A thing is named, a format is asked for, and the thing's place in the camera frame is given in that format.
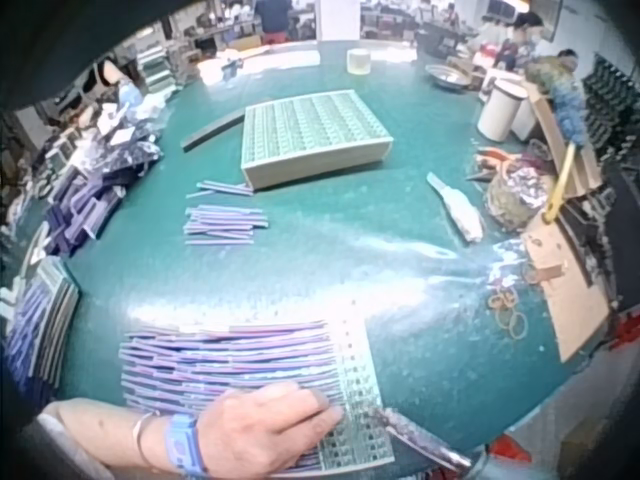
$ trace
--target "boxes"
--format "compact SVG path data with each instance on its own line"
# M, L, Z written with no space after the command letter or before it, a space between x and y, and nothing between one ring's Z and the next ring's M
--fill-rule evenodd
M377 162L393 138L353 90L247 108L242 170L254 190Z

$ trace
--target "wristband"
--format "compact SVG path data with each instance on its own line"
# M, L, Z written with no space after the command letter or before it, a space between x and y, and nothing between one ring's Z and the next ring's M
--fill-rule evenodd
M167 454L171 463L189 475L206 476L206 468L198 446L197 418L177 414L171 417L165 435Z

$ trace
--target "round table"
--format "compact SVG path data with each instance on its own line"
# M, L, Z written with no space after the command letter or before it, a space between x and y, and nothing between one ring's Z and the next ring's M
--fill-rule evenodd
M370 75L346 71L346 51L372 49ZM487 215L465 181L481 105L473 93L432 85L412 50L383 42L282 46L250 59L235 78L201 81L169 104L165 157L128 193L102 238L68 265L82 289L69 334L61 393L123 404L119 343L149 325L275 318L364 319L385 406L453 446L495 439L561 386L583 360L560 361L541 290L524 286L526 255ZM185 208L201 180L244 181L242 127L189 153L180 142L230 112L268 99L354 89L394 137L381 164L259 192L219 197L264 209L271 226L255 245L184 245ZM487 232L464 243L429 172L464 191ZM516 282L529 332L520 341L487 308L496 277ZM394 443L396 462L367 478L393 478L427 461Z

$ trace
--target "yellow handle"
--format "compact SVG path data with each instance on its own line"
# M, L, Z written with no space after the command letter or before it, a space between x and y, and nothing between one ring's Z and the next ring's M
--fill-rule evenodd
M564 191L567 188L567 182L569 181L569 173L571 173L571 167L576 157L576 144L571 142L567 147L567 154L564 157L564 163L562 164L562 170L558 177L558 183L553 188L553 193L549 197L547 202L547 208L542 214L542 219L545 223L553 223L560 212L560 207L564 203Z

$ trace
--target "bracelet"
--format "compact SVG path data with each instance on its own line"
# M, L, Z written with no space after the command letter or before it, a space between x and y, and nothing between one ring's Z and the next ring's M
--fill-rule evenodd
M138 449L138 453L140 454L140 458L142 459L142 462L151 469L155 467L151 464L149 459L142 452L142 445L140 445L140 439L142 437L142 430L144 429L144 424L146 423L147 419L151 417L158 417L158 416L160 416L160 412L158 412L157 410L154 410L153 412L145 413L142 417L140 417L140 420L138 420L133 427L133 442L136 448Z

